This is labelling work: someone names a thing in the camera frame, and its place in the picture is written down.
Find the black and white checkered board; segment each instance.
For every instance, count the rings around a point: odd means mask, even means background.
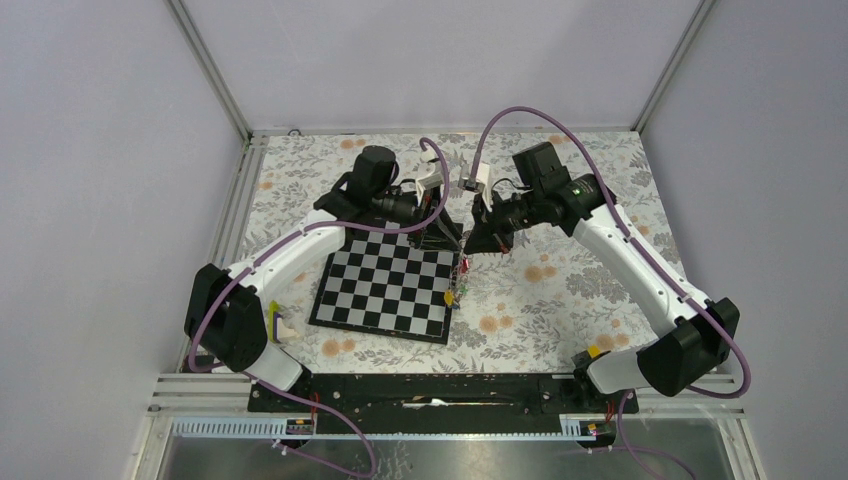
[[[404,234],[357,231],[327,258],[309,324],[447,344],[444,295],[457,261],[410,248]]]

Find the floral table surface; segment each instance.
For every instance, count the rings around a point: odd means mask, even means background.
[[[580,133],[604,179],[634,225],[682,273],[680,259],[638,134]],[[474,156],[478,134],[429,135],[445,152],[453,184]],[[365,145],[398,156],[400,178],[414,177],[417,135],[271,137],[250,210],[241,255],[248,256],[286,232],[353,166]],[[511,155],[550,141],[572,176],[589,171],[562,135],[489,136],[483,161],[493,178],[517,179]],[[472,194],[452,189],[447,208],[456,222],[473,224]],[[656,336],[627,291],[593,255],[561,230],[540,225],[519,232],[508,256],[471,257],[468,293],[455,311],[447,345],[347,332],[306,324],[324,261],[274,294],[289,335],[280,345],[315,372],[566,372],[571,357],[589,345],[616,350]]]

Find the white wall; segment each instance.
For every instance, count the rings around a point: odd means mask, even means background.
[[[742,312],[769,479],[848,471],[846,19],[723,0],[644,136],[687,273]]]
[[[164,2],[0,7],[0,478],[121,478],[239,141]]]
[[[629,126],[698,0],[186,3],[253,128],[344,129]]]

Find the purple cable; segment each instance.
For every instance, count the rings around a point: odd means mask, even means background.
[[[419,145],[421,145],[422,150],[426,150],[427,146],[430,146],[436,152],[436,155],[439,158],[439,163],[442,166],[442,177],[445,180],[444,189],[443,189],[443,192],[442,192],[442,199],[441,199],[441,201],[439,201],[439,204],[436,206],[436,209],[433,211],[433,213],[429,217],[425,218],[421,223],[419,223],[417,225],[413,225],[411,227],[405,227],[405,228],[396,228],[396,229],[372,227],[370,225],[361,225],[361,224],[358,224],[358,223],[341,222],[341,221],[318,222],[318,223],[314,223],[312,225],[308,225],[306,228],[303,229],[303,232],[298,230],[298,231],[290,233],[289,235],[287,235],[284,238],[281,238],[277,243],[274,244],[274,246],[272,246],[265,253],[263,253],[262,255],[260,255],[259,257],[256,258],[256,260],[253,262],[253,268],[247,267],[241,273],[236,275],[236,277],[233,278],[232,281],[229,284],[227,284],[227,286],[224,287],[223,290],[221,290],[221,293],[218,295],[218,297],[215,299],[215,301],[212,302],[212,305],[209,307],[209,310],[206,311],[206,315],[203,316],[203,321],[201,321],[200,325],[197,327],[197,332],[194,334],[194,338],[192,338],[192,340],[191,340],[191,349],[189,350],[189,354],[188,354],[188,366],[189,366],[189,368],[194,372],[208,372],[208,371],[210,371],[214,368],[217,368],[217,367],[220,367],[220,366],[223,365],[222,363],[216,363],[216,364],[213,364],[209,367],[203,368],[203,367],[198,366],[197,363],[196,363],[197,349],[198,349],[198,346],[200,345],[200,339],[203,338],[203,334],[206,332],[206,328],[209,326],[209,322],[212,321],[212,317],[214,316],[215,312],[218,310],[218,308],[221,306],[221,304],[224,303],[224,299],[227,297],[227,295],[229,295],[229,293],[233,290],[233,288],[235,288],[235,286],[239,284],[239,282],[241,282],[245,277],[247,277],[249,274],[251,274],[254,269],[259,267],[271,255],[273,255],[274,253],[279,251],[281,248],[283,248],[284,246],[289,244],[294,239],[300,237],[303,233],[310,232],[310,231],[315,230],[317,228],[323,228],[323,227],[345,227],[345,228],[353,228],[353,229],[356,229],[356,230],[365,230],[365,231],[368,231],[368,232],[379,232],[379,233],[387,233],[387,234],[401,234],[401,233],[410,233],[410,232],[415,232],[417,230],[421,230],[422,228],[427,227],[427,225],[433,223],[436,220],[436,218],[438,218],[439,215],[442,213],[442,210],[445,209],[445,204],[447,203],[447,200],[448,200],[448,192],[450,190],[450,170],[448,169],[448,162],[447,162],[447,159],[445,159],[444,153],[442,153],[442,150],[438,147],[438,145],[435,144],[435,142],[433,142],[432,140],[430,140],[427,137],[422,137],[420,142],[419,142]],[[248,377],[250,377],[252,379],[258,380],[258,379],[256,379],[255,377],[253,377],[249,374],[245,374],[245,375],[247,375]],[[365,434],[362,433],[362,430],[357,428],[357,426],[349,418],[347,418],[343,413],[339,412],[338,410],[335,410],[332,407],[328,407],[327,405],[324,405],[324,404],[321,404],[321,403],[318,403],[318,402],[313,402],[311,400],[307,400],[305,398],[300,398],[296,395],[292,395],[288,392],[284,392],[284,391],[282,391],[282,390],[274,387],[273,385],[266,383],[262,380],[258,380],[258,383],[260,383],[265,388],[271,390],[272,392],[276,393],[277,395],[280,395],[282,397],[285,397],[289,400],[292,400],[292,401],[295,401],[295,402],[298,402],[298,403],[302,403],[304,405],[308,405],[310,407],[320,408],[322,410],[325,410],[325,411],[335,415],[340,420],[345,422],[351,428],[351,430],[353,430],[353,432],[357,436],[359,436],[360,439],[362,439],[362,443],[365,444],[365,449],[368,451],[368,456],[371,458],[371,472],[369,472],[367,474],[354,472],[354,471],[348,470],[348,469],[346,469],[346,468],[344,468],[340,465],[336,465],[335,463],[332,463],[328,460],[324,460],[323,458],[319,458],[319,457],[316,457],[314,455],[310,455],[308,453],[299,452],[299,451],[294,450],[294,449],[290,450],[292,453],[294,453],[295,455],[301,456],[303,458],[307,458],[309,460],[314,460],[314,461],[321,463],[323,465],[326,465],[326,466],[328,466],[328,467],[330,467],[334,470],[345,473],[347,475],[353,475],[353,476],[358,477],[358,478],[371,478],[376,474],[376,472],[377,472],[377,460],[376,460],[376,457],[374,456],[373,447],[371,446],[370,443],[368,443],[368,440],[365,438]]]
[[[574,142],[574,145],[576,145],[577,149],[580,150],[580,153],[583,155],[583,158],[586,159],[586,163],[589,164],[589,169],[592,170],[592,174],[595,175],[595,178],[598,180],[598,188],[601,190],[601,194],[603,194],[604,196],[607,208],[609,208],[610,214],[615,220],[616,225],[618,225],[618,228],[621,229],[622,233],[624,233],[626,237],[630,237],[630,229],[627,228],[627,222],[625,222],[621,218],[621,215],[619,215],[618,211],[615,209],[615,202],[613,202],[612,200],[612,196],[609,193],[609,189],[604,183],[604,179],[601,176],[601,172],[598,170],[598,166],[595,165],[595,162],[594,160],[592,160],[592,157],[589,155],[589,152],[586,150],[586,147],[583,146],[583,143],[580,142],[580,140],[578,140],[577,137],[574,136],[574,134],[571,133],[571,131],[565,127],[565,125],[559,123],[550,115],[542,111],[536,110],[535,108],[522,106],[510,107],[501,111],[500,113],[495,115],[491,121],[489,121],[489,124],[486,125],[486,128],[483,130],[483,134],[480,136],[480,143],[477,144],[477,151],[474,153],[474,163],[471,165],[471,178],[477,178],[477,168],[480,165],[480,158],[483,154],[483,142],[486,141],[486,137],[489,135],[489,131],[491,131],[492,127],[498,120],[501,119],[501,117],[512,112],[527,112],[541,117],[553,124],[558,129],[560,129],[562,133],[564,133],[568,138],[571,139],[572,142]],[[648,265],[650,265],[651,268],[657,273],[657,275],[659,275],[660,278],[662,278],[663,281],[668,284],[668,286],[671,287],[671,289],[674,290],[677,295],[680,296],[680,298],[686,298],[688,296],[686,290],[684,290],[683,287],[678,285],[678,283],[673,278],[671,278],[668,273],[665,272],[665,269],[660,266],[659,262],[654,260],[651,254],[648,253],[648,250],[639,241],[637,241],[635,238],[631,238],[630,243],[633,245],[634,248],[636,248],[636,251],[638,251],[642,255],[642,257],[645,259]],[[709,390],[704,390],[703,388],[699,387],[689,386],[687,388],[693,392],[700,393],[701,395],[706,395],[708,397],[713,398],[730,399],[741,397],[748,391],[748,388],[750,388],[751,386],[751,367],[748,365],[748,360],[742,353],[742,349],[740,349],[739,345],[737,345],[736,342],[733,341],[733,337],[731,337],[724,330],[724,328],[719,325],[718,321],[716,321],[716,319],[713,318],[713,316],[710,315],[710,313],[707,312],[706,309],[698,305],[698,302],[696,302],[692,298],[689,298],[688,300],[686,300],[686,304],[692,307],[696,312],[698,312],[698,315],[703,317],[704,320],[706,320],[707,323],[709,323],[710,326],[715,329],[721,339],[727,342],[727,344],[730,346],[730,349],[733,351],[733,354],[736,355],[736,358],[739,359],[739,364],[742,366],[742,385],[740,385],[739,389],[735,392],[717,393]]]
[[[631,445],[630,440],[627,439],[627,435],[624,434],[624,404],[627,403],[627,399],[630,398],[632,395],[633,390],[627,390],[626,392],[624,392],[624,396],[621,397],[621,401],[618,402],[618,416],[616,418],[615,423],[618,426],[618,434],[619,436],[621,436],[621,441],[624,442],[623,448],[630,452],[630,455],[633,457],[633,460],[636,460],[636,463],[638,463],[639,466],[642,467],[642,469],[648,472],[651,476],[653,476],[657,480],[665,480],[665,477],[655,472],[654,469],[649,467],[645,462],[642,461],[641,458],[639,458],[638,455],[636,455],[636,453],[643,447],[634,447],[633,445]],[[692,477],[692,480],[696,480],[697,477],[695,476],[695,471],[692,470],[692,467],[683,463],[683,460],[680,460],[679,458],[671,455],[670,453],[662,452],[660,450],[655,450],[655,452],[658,452],[658,455],[662,455],[665,458],[671,459],[672,461],[683,467],[683,469],[686,470],[686,472],[689,473],[689,475]]]
[[[357,427],[356,424],[353,423],[353,421],[351,421],[349,418],[347,418],[342,412],[336,410],[333,407],[329,407],[327,405],[324,405],[323,403],[313,402],[313,401],[307,400],[305,398],[300,398],[297,395],[292,395],[291,393],[280,390],[279,388],[271,385],[270,383],[264,382],[262,380],[257,379],[257,383],[259,385],[262,385],[263,387],[267,388],[268,390],[276,393],[277,395],[279,395],[281,397],[287,398],[287,399],[292,400],[294,402],[302,403],[303,405],[306,405],[306,406],[309,406],[309,407],[320,408],[321,410],[329,412],[329,413],[335,415],[336,417],[338,417],[338,419],[343,421],[348,427],[350,427],[350,429],[353,430],[353,433],[355,433],[362,440],[362,443],[365,444],[365,449],[368,451],[368,458],[371,459],[371,471],[368,472],[368,473],[360,473],[360,472],[355,472],[353,470],[348,470],[348,469],[346,469],[346,468],[344,468],[340,465],[336,465],[335,463],[333,463],[329,460],[325,460],[321,457],[316,457],[315,455],[311,455],[311,454],[306,453],[306,452],[301,452],[300,450],[297,450],[297,449],[294,449],[294,448],[287,449],[286,452],[290,452],[290,453],[293,453],[293,454],[295,454],[299,457],[303,457],[303,458],[312,460],[314,462],[318,462],[322,465],[326,465],[326,466],[332,468],[333,470],[337,470],[339,472],[344,473],[345,475],[351,475],[351,476],[354,476],[356,478],[371,478],[377,473],[377,457],[374,454],[374,447],[371,445],[371,443],[368,441],[368,439],[365,438],[365,434],[362,433],[362,430],[360,430],[359,427]]]

